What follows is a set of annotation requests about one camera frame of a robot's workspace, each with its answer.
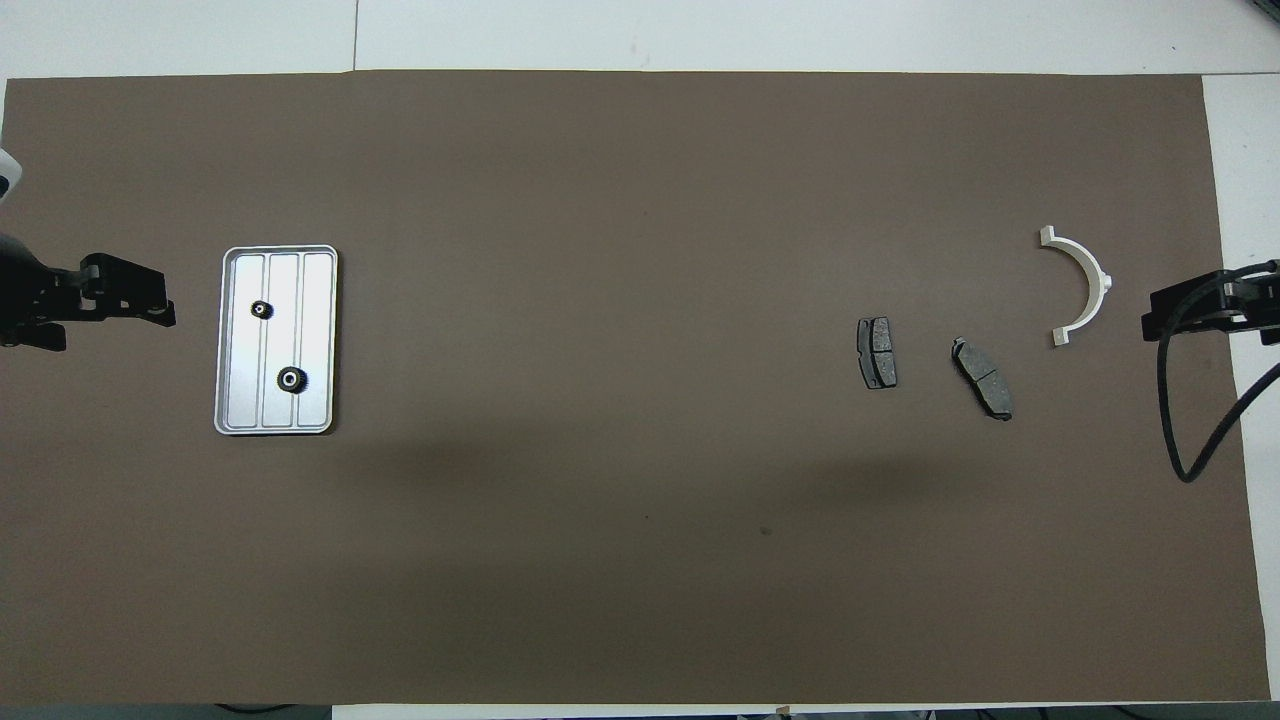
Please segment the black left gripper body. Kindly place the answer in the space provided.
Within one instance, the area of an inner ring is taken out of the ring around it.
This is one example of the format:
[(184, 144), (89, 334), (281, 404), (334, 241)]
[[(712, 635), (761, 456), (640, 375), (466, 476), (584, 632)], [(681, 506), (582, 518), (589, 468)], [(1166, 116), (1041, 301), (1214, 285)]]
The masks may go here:
[(78, 272), (47, 266), (19, 240), (1, 234), (1, 331), (81, 319)]

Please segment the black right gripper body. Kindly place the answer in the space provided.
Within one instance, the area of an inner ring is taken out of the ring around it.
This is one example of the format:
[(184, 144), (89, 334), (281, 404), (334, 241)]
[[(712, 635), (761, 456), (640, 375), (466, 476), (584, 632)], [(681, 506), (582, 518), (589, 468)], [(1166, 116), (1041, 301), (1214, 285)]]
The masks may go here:
[(1224, 333), (1258, 332), (1263, 346), (1279, 345), (1279, 260), (1225, 270), (1219, 291)]

